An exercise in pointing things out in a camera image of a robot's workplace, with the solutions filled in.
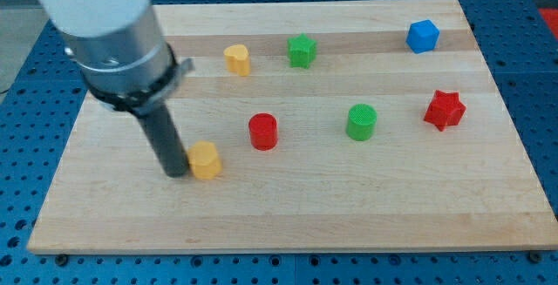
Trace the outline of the silver cylindrical wrist flange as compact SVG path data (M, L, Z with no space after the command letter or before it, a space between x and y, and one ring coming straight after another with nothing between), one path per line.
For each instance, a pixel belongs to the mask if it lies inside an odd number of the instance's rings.
M64 32L62 37L90 93L117 112L143 116L161 107L194 71L193 59L179 63L175 58L151 6L131 24L104 36Z

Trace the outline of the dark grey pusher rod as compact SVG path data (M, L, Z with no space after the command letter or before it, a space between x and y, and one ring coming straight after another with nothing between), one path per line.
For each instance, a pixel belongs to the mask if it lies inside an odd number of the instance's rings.
M189 170L187 154L165 104L137 117L166 176L177 178Z

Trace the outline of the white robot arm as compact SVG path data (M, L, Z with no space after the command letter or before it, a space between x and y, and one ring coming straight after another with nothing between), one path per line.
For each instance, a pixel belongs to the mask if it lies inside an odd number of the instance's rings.
M167 176L186 174L187 154L165 101L194 65L176 59L151 0L39 2L91 95L139 121Z

